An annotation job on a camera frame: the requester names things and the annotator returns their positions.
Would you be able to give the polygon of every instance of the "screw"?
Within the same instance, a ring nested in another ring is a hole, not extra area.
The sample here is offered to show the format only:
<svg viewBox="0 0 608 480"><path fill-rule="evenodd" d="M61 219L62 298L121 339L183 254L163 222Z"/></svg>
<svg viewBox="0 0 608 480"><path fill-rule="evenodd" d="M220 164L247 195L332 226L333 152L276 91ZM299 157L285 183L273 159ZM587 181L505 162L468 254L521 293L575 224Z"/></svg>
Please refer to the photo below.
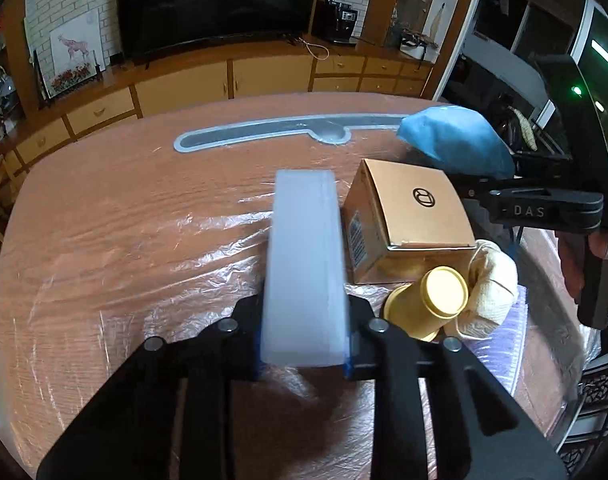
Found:
<svg viewBox="0 0 608 480"><path fill-rule="evenodd" d="M164 340L158 336L149 337L144 342L144 349L148 352L157 352L162 346L164 346Z"/></svg>
<svg viewBox="0 0 608 480"><path fill-rule="evenodd" d="M369 328L373 330L373 332L384 333L388 330L388 322L379 317L374 317L369 321Z"/></svg>
<svg viewBox="0 0 608 480"><path fill-rule="evenodd" d="M462 350L462 341L456 337L447 337L444 341L442 341L442 344L449 352L459 352Z"/></svg>
<svg viewBox="0 0 608 480"><path fill-rule="evenodd" d="M218 323L218 328L222 330L222 332L234 332L238 329L238 322L232 317L225 317Z"/></svg>

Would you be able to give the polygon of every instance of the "white cable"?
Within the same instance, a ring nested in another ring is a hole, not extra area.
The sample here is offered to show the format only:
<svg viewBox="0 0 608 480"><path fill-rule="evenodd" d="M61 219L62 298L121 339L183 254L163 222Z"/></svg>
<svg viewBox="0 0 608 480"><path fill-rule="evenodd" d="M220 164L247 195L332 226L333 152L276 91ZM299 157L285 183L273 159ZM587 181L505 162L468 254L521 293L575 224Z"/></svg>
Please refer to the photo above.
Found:
<svg viewBox="0 0 608 480"><path fill-rule="evenodd" d="M311 56L313 56L318 61L324 61L325 59L328 59L328 57L331 55L329 50L324 45L319 45L317 43L309 43L308 41L304 40L303 38L296 38L295 41L297 41L298 43L304 44L306 46L306 49L308 50L308 53L311 54ZM326 57L319 57L319 56L316 56L316 54L313 54L313 51L310 49L312 46L317 46L319 48L323 48L326 51Z"/></svg>

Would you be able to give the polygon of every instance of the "cardboard box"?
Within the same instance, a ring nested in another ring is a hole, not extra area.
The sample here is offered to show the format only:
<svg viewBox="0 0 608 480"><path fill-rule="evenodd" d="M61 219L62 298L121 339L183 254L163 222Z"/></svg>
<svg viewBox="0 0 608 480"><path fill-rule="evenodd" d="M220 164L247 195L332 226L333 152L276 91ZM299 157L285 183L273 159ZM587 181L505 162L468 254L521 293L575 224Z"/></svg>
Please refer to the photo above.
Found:
<svg viewBox="0 0 608 480"><path fill-rule="evenodd" d="M414 282L440 265L468 273L475 237L442 171L364 159L342 223L353 283Z"/></svg>

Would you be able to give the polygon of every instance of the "hand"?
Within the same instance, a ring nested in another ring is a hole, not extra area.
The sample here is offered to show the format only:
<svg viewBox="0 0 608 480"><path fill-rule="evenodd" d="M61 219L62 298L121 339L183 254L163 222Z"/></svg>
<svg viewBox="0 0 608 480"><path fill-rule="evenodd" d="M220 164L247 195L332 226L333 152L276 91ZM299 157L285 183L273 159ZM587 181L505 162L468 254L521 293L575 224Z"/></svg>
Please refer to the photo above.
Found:
<svg viewBox="0 0 608 480"><path fill-rule="evenodd" d="M575 301L579 301L582 289L584 288L584 272L582 270L583 262L578 261L579 255L574 251L568 233L555 233L558 238L558 254L560 265L562 267L562 275L564 276L564 284L566 290ZM608 234L604 232L593 233L588 238L591 253L598 258L606 256L608 250Z"/></svg>

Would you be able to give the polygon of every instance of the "white rectangular block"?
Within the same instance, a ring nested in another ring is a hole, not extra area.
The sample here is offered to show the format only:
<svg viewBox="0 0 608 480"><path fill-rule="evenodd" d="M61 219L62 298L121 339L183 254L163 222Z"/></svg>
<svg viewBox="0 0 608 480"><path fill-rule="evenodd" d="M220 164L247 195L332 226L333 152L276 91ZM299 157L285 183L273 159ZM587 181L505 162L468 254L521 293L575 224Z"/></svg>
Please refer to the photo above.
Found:
<svg viewBox="0 0 608 480"><path fill-rule="evenodd" d="M300 367L348 357L348 298L332 171L281 170L275 181L260 358Z"/></svg>

